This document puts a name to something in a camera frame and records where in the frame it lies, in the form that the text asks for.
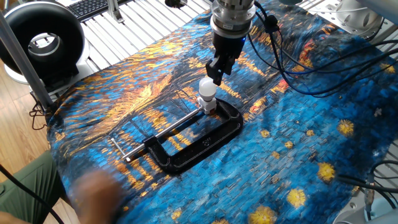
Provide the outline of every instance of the metal rod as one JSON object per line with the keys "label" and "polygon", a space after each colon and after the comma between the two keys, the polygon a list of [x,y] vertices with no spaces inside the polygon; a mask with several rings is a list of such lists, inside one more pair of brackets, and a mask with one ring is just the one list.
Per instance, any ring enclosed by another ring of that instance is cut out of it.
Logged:
{"label": "metal rod", "polygon": [[[194,111],[192,111],[191,113],[185,115],[183,118],[179,119],[178,121],[176,121],[174,124],[170,125],[169,127],[167,127],[166,129],[164,129],[163,131],[159,132],[158,134],[155,135],[156,138],[160,138],[163,135],[169,133],[170,131],[174,130],[176,127],[180,126],[182,123],[188,121],[189,119],[191,119],[193,116],[195,116],[196,114],[198,114],[201,110],[203,109],[203,106],[200,105],[200,107]],[[143,150],[145,148],[144,144],[139,145],[138,147],[134,148],[132,151],[130,151],[129,153],[125,154],[123,156],[123,159],[127,158],[129,159],[131,156],[137,154],[139,151]]]}
{"label": "metal rod", "polygon": [[119,144],[116,143],[116,141],[114,140],[114,138],[111,138],[111,141],[113,142],[113,144],[117,147],[117,149],[119,149],[119,151],[120,151],[123,155],[126,155],[126,153],[124,153],[123,150],[120,148]]}
{"label": "metal rod", "polygon": [[32,88],[37,99],[41,102],[43,107],[47,109],[53,103],[49,93],[45,90],[39,76],[2,13],[0,13],[0,40],[10,53],[12,59],[14,59],[23,76],[26,78],[26,81]]}

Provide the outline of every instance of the human hand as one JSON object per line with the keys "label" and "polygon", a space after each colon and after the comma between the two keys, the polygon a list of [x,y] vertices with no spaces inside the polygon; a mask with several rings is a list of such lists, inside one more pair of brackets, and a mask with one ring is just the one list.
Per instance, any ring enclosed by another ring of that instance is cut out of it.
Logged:
{"label": "human hand", "polygon": [[89,172],[76,181],[74,194],[81,208],[81,224],[109,223],[119,206],[122,188],[105,171]]}

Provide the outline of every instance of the cable bundle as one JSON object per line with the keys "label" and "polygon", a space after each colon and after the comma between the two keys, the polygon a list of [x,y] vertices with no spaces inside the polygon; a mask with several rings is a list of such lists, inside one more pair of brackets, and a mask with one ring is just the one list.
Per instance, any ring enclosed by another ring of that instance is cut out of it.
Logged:
{"label": "cable bundle", "polygon": [[[346,88],[347,86],[349,86],[349,84],[352,84],[356,81],[365,79],[365,78],[369,78],[372,77],[386,69],[388,69],[389,67],[395,65],[397,62],[394,62],[392,65],[389,65],[388,67],[384,67],[383,69],[380,69],[376,72],[373,72],[369,75],[366,75],[364,77],[360,77],[360,75],[365,72],[367,69],[371,68],[372,66],[374,66],[375,64],[381,62],[382,60],[384,60],[385,58],[388,58],[388,56],[392,55],[392,54],[396,54],[398,53],[398,49],[394,49],[394,50],[390,50],[387,53],[378,55],[372,59],[369,59],[367,61],[361,62],[361,63],[357,63],[356,65],[352,65],[350,67],[347,68],[342,68],[342,69],[338,69],[338,70],[325,70],[325,68],[327,68],[330,65],[333,65],[336,62],[339,62],[345,58],[351,57],[353,55],[356,54],[360,54],[361,51],[366,50],[366,49],[372,49],[374,47],[377,47],[379,45],[384,45],[384,44],[391,44],[391,43],[398,43],[398,40],[387,40],[387,41],[383,41],[383,42],[379,42],[376,44],[371,44],[371,45],[367,45],[365,47],[361,47],[360,49],[357,49],[353,52],[350,52],[346,55],[343,55],[337,59],[332,60],[331,62],[328,62],[327,64],[322,65],[321,67],[318,68],[309,68],[306,65],[303,65],[302,63],[298,62],[296,59],[294,59],[291,55],[289,55],[284,49],[283,49],[283,36],[279,30],[279,27],[277,26],[277,20],[274,16],[268,16],[264,10],[264,8],[262,8],[262,6],[258,3],[258,2],[254,2],[254,5],[260,9],[260,11],[262,12],[264,18],[258,13],[256,12],[257,17],[259,18],[259,20],[262,22],[262,24],[264,25],[266,32],[269,34],[270,40],[271,40],[271,45],[272,45],[272,49],[275,55],[275,60],[276,60],[276,64],[277,66],[273,66],[271,65],[269,62],[265,61],[259,54],[258,50],[255,48],[252,38],[250,35],[248,35],[248,39],[254,49],[254,52],[256,53],[256,55],[264,62],[266,63],[268,66],[278,70],[280,72],[280,74],[282,75],[282,78],[286,81],[286,83],[295,91],[304,94],[304,95],[311,95],[317,98],[323,98],[323,97],[328,97],[330,95],[333,95],[337,92],[339,92],[340,90],[342,90],[343,88]],[[280,45],[278,45],[275,41],[274,32],[278,32],[280,35]],[[277,53],[277,46],[280,50],[280,54]],[[291,61],[293,61],[295,64],[300,65],[301,67],[303,67],[305,70],[304,72],[293,72],[293,71],[287,71],[284,66],[283,66],[283,56],[288,57]],[[337,83],[336,85],[333,85],[331,87],[328,87],[324,90],[319,90],[319,91],[310,91],[309,87],[307,87],[304,83],[300,82],[301,84],[303,84],[307,90],[302,90],[300,88],[298,88],[297,86],[295,86],[292,82],[292,80],[297,81],[292,75],[308,75],[310,73],[322,73],[322,74],[336,74],[336,73],[341,73],[341,72],[345,72],[348,70],[352,70],[354,68],[359,68],[360,69],[356,72],[354,72],[351,75],[348,75],[347,77],[345,77],[345,79],[343,81],[340,81],[339,83]]]}

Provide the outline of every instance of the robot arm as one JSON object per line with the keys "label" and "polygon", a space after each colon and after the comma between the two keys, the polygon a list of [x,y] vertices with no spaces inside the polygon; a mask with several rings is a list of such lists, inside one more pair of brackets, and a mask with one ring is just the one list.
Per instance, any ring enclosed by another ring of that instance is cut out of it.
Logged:
{"label": "robot arm", "polygon": [[211,11],[210,25],[216,53],[206,64],[206,71],[213,83],[220,85],[223,74],[231,74],[235,60],[241,55],[256,8],[254,0],[215,0]]}

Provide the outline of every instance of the wire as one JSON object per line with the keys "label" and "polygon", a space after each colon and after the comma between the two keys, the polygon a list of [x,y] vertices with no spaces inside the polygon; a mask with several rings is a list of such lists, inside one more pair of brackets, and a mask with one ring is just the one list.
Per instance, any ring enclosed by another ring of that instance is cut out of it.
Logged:
{"label": "wire", "polygon": [[383,179],[383,180],[398,179],[398,177],[380,177],[378,175],[374,175],[374,177],[376,177],[378,179]]}
{"label": "wire", "polygon": [[[384,187],[383,185],[381,185],[378,181],[374,181],[375,183],[377,183],[378,185],[380,185],[380,187]],[[394,199],[394,201],[396,202],[396,204],[398,205],[398,201],[397,201],[397,199],[395,198],[395,196],[393,196],[393,194],[392,193],[390,193],[390,192],[388,192],[388,194]]]}
{"label": "wire", "polygon": [[365,10],[368,9],[368,7],[362,7],[359,9],[350,9],[350,10],[342,10],[342,11],[316,11],[316,10],[307,10],[308,12],[324,12],[324,13],[328,13],[328,12],[355,12],[355,11],[361,11],[361,10]]}
{"label": "wire", "polygon": [[[280,61],[281,61],[281,64],[282,64],[282,69],[283,69],[283,71],[286,72],[286,70],[285,70],[285,68],[284,68],[284,59],[283,59],[283,54],[282,54],[282,49],[283,49],[283,47],[284,47],[284,38],[283,38],[282,33],[280,32],[280,30],[278,30],[278,33],[279,33],[279,36],[280,36]],[[286,72],[286,73],[287,73],[287,75],[288,75],[290,78],[294,79],[294,77],[293,77],[290,73],[288,73],[288,72]],[[301,83],[303,86],[305,86],[306,89],[307,89],[307,91],[310,91],[310,88],[309,88],[304,82],[301,82],[300,80],[296,80],[296,81],[298,81],[298,82]]]}
{"label": "wire", "polygon": [[377,162],[376,164],[374,164],[374,165],[372,166],[372,168],[371,168],[371,170],[370,170],[370,173],[373,174],[374,171],[376,170],[376,168],[377,168],[379,165],[383,165],[383,164],[394,164],[394,165],[398,165],[398,161],[385,160],[385,161]]}
{"label": "wire", "polygon": [[380,26],[379,26],[379,28],[377,29],[377,31],[375,31],[375,33],[373,33],[372,36],[370,36],[370,37],[365,37],[365,40],[371,41],[371,40],[374,39],[375,36],[377,36],[377,34],[378,34],[378,33],[380,32],[380,30],[381,30],[381,27],[382,27],[383,24],[384,24],[384,20],[386,20],[386,18],[383,17],[383,19],[381,20]]}
{"label": "wire", "polygon": [[33,106],[32,110],[29,112],[29,116],[31,118],[33,118],[32,120],[32,129],[35,131],[41,130],[44,127],[47,127],[46,124],[43,124],[43,126],[41,128],[35,128],[35,119],[38,116],[44,116],[43,111],[40,108],[40,101],[37,100],[37,98],[35,97],[35,95],[33,94],[33,91],[30,92],[30,95],[32,95],[33,99],[36,101],[36,104]]}
{"label": "wire", "polygon": [[344,182],[346,184],[351,184],[351,185],[363,187],[363,188],[366,188],[366,189],[373,189],[373,190],[377,190],[377,191],[380,190],[380,191],[383,191],[383,192],[390,192],[390,193],[398,193],[398,189],[392,189],[392,188],[389,188],[389,187],[372,186],[372,185],[369,185],[369,184],[364,184],[362,182],[355,181],[353,179],[341,177],[340,175],[336,176],[336,180]]}
{"label": "wire", "polygon": [[6,168],[4,168],[1,164],[0,164],[0,171],[12,182],[14,183],[16,186],[18,186],[20,189],[22,189],[23,191],[25,191],[26,193],[28,193],[30,196],[32,196],[34,199],[36,199],[37,201],[39,201],[44,207],[45,209],[47,209],[51,215],[56,219],[56,221],[59,224],[63,224],[62,219],[57,215],[57,213],[52,209],[52,207],[45,202],[43,199],[41,199],[37,194],[35,194],[33,191],[31,191],[30,189],[28,189],[25,185],[23,185],[21,182],[19,182],[12,174],[10,174]]}
{"label": "wire", "polygon": [[331,93],[329,93],[329,94],[326,94],[326,95],[323,95],[323,96],[315,96],[315,95],[313,95],[313,97],[315,97],[315,98],[325,98],[325,97],[331,96],[331,95],[333,95],[333,94],[335,94],[335,93],[338,93],[338,92],[341,91],[342,89],[346,88],[350,83],[354,83],[354,82],[356,82],[356,81],[360,81],[360,80],[365,79],[365,78],[370,78],[371,76],[374,76],[374,75],[376,75],[376,74],[378,74],[378,73],[380,73],[380,72],[383,72],[384,70],[386,70],[387,68],[389,68],[389,67],[395,65],[396,63],[398,63],[398,61],[395,61],[394,63],[392,63],[391,65],[387,66],[386,68],[383,68],[383,69],[380,69],[380,70],[378,70],[378,71],[376,71],[376,72],[373,72],[373,73],[370,74],[370,75],[366,75],[365,77],[357,78],[357,79],[355,79],[355,80],[353,80],[353,81],[351,81],[351,82],[345,83],[344,86],[340,87],[340,88],[337,89],[336,91],[333,91],[333,92],[331,92]]}
{"label": "wire", "polygon": [[328,62],[327,64],[325,64],[325,65],[322,65],[321,67],[319,67],[319,68],[310,68],[310,67],[307,67],[306,65],[303,65],[302,63],[300,63],[300,62],[298,62],[296,59],[294,59],[291,55],[289,55],[285,50],[283,50],[282,49],[282,52],[289,58],[289,59],[291,59],[291,61],[293,61],[294,63],[296,63],[297,65],[300,65],[301,67],[303,67],[303,68],[305,68],[305,69],[307,69],[307,70],[311,70],[311,72],[313,72],[313,71],[318,71],[319,73],[335,73],[335,72],[339,72],[339,70],[337,70],[337,71],[323,71],[323,70],[320,70],[320,69],[323,69],[323,68],[325,68],[325,67],[327,67],[327,66],[329,66],[329,65],[332,65],[332,64],[334,64],[335,62],[337,62],[337,61],[339,61],[339,60],[341,60],[341,59],[344,59],[344,58],[347,58],[347,57],[350,57],[350,56],[352,56],[352,55],[354,55],[354,54],[357,54],[357,53],[359,53],[360,51],[362,51],[362,50],[366,50],[366,49],[369,49],[369,48],[373,48],[373,47],[377,47],[377,46],[379,46],[379,45],[384,45],[384,44],[391,44],[391,43],[398,43],[398,40],[385,40],[385,41],[382,41],[382,42],[379,42],[379,43],[376,43],[376,44],[370,44],[370,45],[368,45],[368,46],[365,46],[365,47],[361,47],[360,49],[357,49],[357,50],[355,50],[355,51],[353,51],[353,52],[350,52],[350,53],[348,53],[348,54],[346,54],[346,55],[343,55],[343,56],[341,56],[341,57],[339,57],[338,59],[334,59],[334,60],[332,60],[331,62]]}
{"label": "wire", "polygon": [[[258,2],[255,2],[255,5],[261,10],[261,12],[263,12],[263,14],[265,14],[264,9],[262,8],[262,6],[261,6]],[[267,23],[266,23],[265,20],[261,17],[261,15],[260,15],[258,12],[256,12],[256,15],[257,15],[258,18],[261,20],[261,22],[263,23],[263,25],[267,28]],[[349,68],[344,68],[344,69],[342,69],[342,70],[349,70],[349,69],[351,69],[351,68],[353,68],[353,67],[359,67],[359,66],[361,66],[361,65],[364,65],[361,69],[359,69],[359,70],[358,70],[357,72],[355,72],[353,75],[349,75],[349,76],[348,76],[347,78],[345,78],[343,81],[339,82],[339,83],[336,84],[336,85],[333,85],[333,86],[327,88],[326,90],[321,90],[321,91],[309,91],[309,88],[305,85],[305,87],[307,88],[308,91],[303,91],[303,90],[300,90],[299,88],[295,87],[295,86],[292,84],[292,82],[286,77],[285,73],[286,73],[290,78],[293,78],[293,77],[290,76],[290,74],[292,74],[292,73],[286,72],[286,71],[284,70],[283,66],[280,64],[279,56],[278,56],[277,49],[276,49],[276,46],[275,46],[274,37],[273,37],[272,34],[270,34],[269,37],[270,37],[270,40],[271,40],[272,49],[273,49],[273,51],[274,51],[275,60],[276,60],[276,64],[277,64],[277,69],[279,70],[280,74],[282,75],[282,78],[283,78],[283,79],[286,81],[286,83],[287,83],[292,89],[294,89],[295,91],[297,91],[297,92],[299,92],[299,93],[301,93],[301,94],[304,94],[304,95],[312,95],[312,96],[315,96],[315,95],[322,95],[322,94],[325,94],[325,93],[329,93],[329,94],[330,94],[331,91],[335,91],[334,93],[336,93],[337,91],[340,91],[343,87],[345,87],[345,85],[346,85],[347,83],[352,82],[352,81],[355,81],[355,80],[356,80],[356,77],[357,77],[358,75],[362,74],[364,71],[366,71],[367,69],[371,68],[371,67],[372,67],[373,65],[375,65],[376,63],[380,62],[381,60],[383,60],[384,58],[386,58],[386,57],[388,57],[388,56],[390,56],[390,55],[392,55],[392,54],[398,53],[398,49],[394,49],[394,50],[389,51],[388,53],[384,53],[384,54],[382,54],[382,55],[380,55],[380,56],[378,56],[378,57],[372,58],[371,60],[368,60],[368,61],[366,61],[366,62],[362,62],[361,64],[357,64],[357,65],[351,66],[351,67],[349,67]],[[374,46],[381,45],[381,44],[387,44],[387,43],[389,43],[389,41],[384,41],[384,42],[380,42],[380,43],[377,43],[377,44],[372,44],[372,45],[368,45],[368,46],[362,47],[362,48],[360,48],[360,49],[357,49],[357,50],[355,50],[355,51],[353,51],[353,52],[350,52],[350,53],[348,53],[348,54],[346,54],[346,55],[344,55],[344,56],[342,56],[342,57],[339,57],[338,59],[335,59],[335,60],[333,60],[333,61],[327,63],[326,65],[323,65],[322,67],[316,68],[316,69],[308,68],[308,67],[306,67],[305,65],[302,65],[300,62],[296,61],[296,60],[295,60],[294,58],[292,58],[289,54],[287,54],[287,53],[283,50],[283,47],[282,47],[283,41],[281,41],[281,45],[280,45],[279,48],[281,48],[281,51],[282,51],[283,53],[285,53],[285,54],[288,56],[288,58],[290,58],[292,61],[294,61],[295,63],[301,65],[303,68],[306,68],[306,69],[310,70],[310,71],[308,71],[308,72],[306,72],[306,73],[311,73],[311,72],[314,72],[314,71],[318,71],[319,73],[321,73],[321,72],[323,72],[323,73],[331,73],[332,71],[322,71],[321,69],[322,69],[322,68],[325,68],[326,66],[329,66],[329,65],[331,65],[331,64],[333,64],[333,63],[335,63],[335,62],[337,62],[337,61],[339,61],[339,60],[342,60],[342,59],[344,59],[344,58],[346,58],[346,57],[350,57],[351,55],[354,55],[354,54],[356,54],[356,53],[358,53],[358,52],[360,52],[360,51],[362,51],[362,50],[364,50],[364,49],[368,49],[368,48],[370,48],[370,47],[374,47]]]}
{"label": "wire", "polygon": [[[256,15],[257,15],[257,17],[260,19],[260,21],[265,25],[265,21],[264,21],[264,19],[260,16],[260,14],[259,14],[258,12],[256,12]],[[248,37],[249,37],[249,41],[250,41],[250,43],[251,43],[251,45],[252,45],[252,47],[253,47],[255,53],[257,54],[257,56],[258,56],[264,63],[266,63],[268,66],[270,66],[270,67],[272,67],[272,68],[274,68],[274,69],[278,69],[278,68],[276,68],[275,66],[271,65],[269,62],[265,61],[265,60],[259,55],[259,52],[258,52],[257,49],[255,48],[250,34],[248,34]],[[346,54],[346,55],[344,55],[344,56],[342,56],[342,57],[339,57],[339,58],[336,59],[336,60],[333,60],[333,61],[331,61],[331,62],[329,62],[329,63],[327,63],[327,64],[325,64],[325,65],[322,65],[322,66],[319,67],[319,68],[309,68],[309,67],[307,67],[307,66],[301,64],[300,62],[298,62],[296,59],[294,59],[291,55],[289,55],[289,54],[283,49],[282,43],[283,43],[283,41],[281,42],[281,46],[278,46],[278,47],[281,49],[281,51],[282,51],[284,54],[286,54],[286,56],[287,56],[289,59],[291,59],[294,63],[296,63],[296,64],[302,66],[303,68],[306,68],[307,70],[310,70],[310,71],[307,71],[307,72],[289,72],[289,71],[285,71],[285,70],[284,70],[285,73],[294,74],[294,75],[304,75],[304,74],[309,74],[309,73],[316,72],[316,71],[318,71],[319,73],[340,73],[340,72],[344,72],[344,71],[347,71],[347,70],[351,70],[351,69],[356,68],[356,67],[360,67],[360,66],[362,66],[362,65],[364,65],[364,64],[367,64],[367,63],[369,63],[369,62],[372,62],[372,61],[374,61],[374,60],[379,60],[379,58],[382,57],[383,54],[380,55],[380,56],[378,56],[378,57],[376,57],[376,58],[372,58],[372,59],[369,59],[369,60],[367,60],[367,61],[365,61],[365,62],[361,62],[361,63],[358,63],[358,64],[356,64],[356,65],[352,65],[352,66],[350,66],[350,67],[343,68],[343,69],[340,69],[340,70],[334,70],[334,71],[331,71],[331,70],[329,70],[329,71],[328,71],[328,70],[323,71],[323,70],[321,70],[321,69],[323,69],[323,68],[325,68],[325,67],[327,67],[327,66],[330,66],[330,65],[332,65],[333,63],[336,63],[336,62],[338,62],[338,61],[340,61],[340,60],[342,60],[342,59],[344,59],[344,58],[346,58],[346,57],[350,57],[350,56],[352,56],[352,55],[354,55],[354,54],[356,54],[356,53],[358,53],[358,52],[360,52],[360,51],[362,51],[362,50],[365,50],[365,49],[368,49],[368,48],[371,48],[371,47],[375,47],[375,46],[378,46],[378,45],[384,45],[384,44],[390,44],[390,43],[398,43],[398,40],[388,40],[388,41],[383,41],[383,42],[376,43],[376,44],[371,44],[370,46],[362,47],[362,48],[360,48],[360,49],[355,50],[354,52],[348,53],[348,54]]]}
{"label": "wire", "polygon": [[[361,183],[361,184],[366,184],[366,182],[365,182],[364,180],[361,180],[361,179],[359,179],[359,178],[355,178],[355,177],[352,177],[352,176],[344,175],[344,174],[339,174],[337,177],[341,177],[341,178],[344,178],[344,179],[353,180],[353,181],[359,182],[359,183]],[[375,190],[375,191],[377,191],[381,196],[383,196],[383,197],[385,198],[385,200],[387,200],[388,204],[390,204],[390,206],[391,206],[392,209],[395,209],[395,208],[396,208],[396,205],[392,202],[391,198],[389,198],[389,197],[386,195],[386,193],[384,193],[384,192],[381,191],[381,190]]]}

